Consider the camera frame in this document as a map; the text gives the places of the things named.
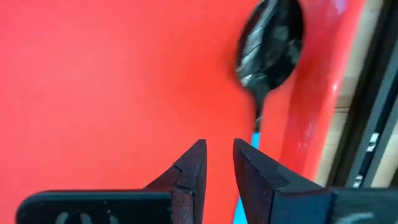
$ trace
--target black spoon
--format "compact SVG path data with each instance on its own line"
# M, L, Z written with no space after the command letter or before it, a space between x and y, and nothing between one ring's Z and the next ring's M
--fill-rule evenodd
M267 94L292 73L302 50L303 15L297 0L264 0L248 20L238 46L236 73L256 101L260 129Z

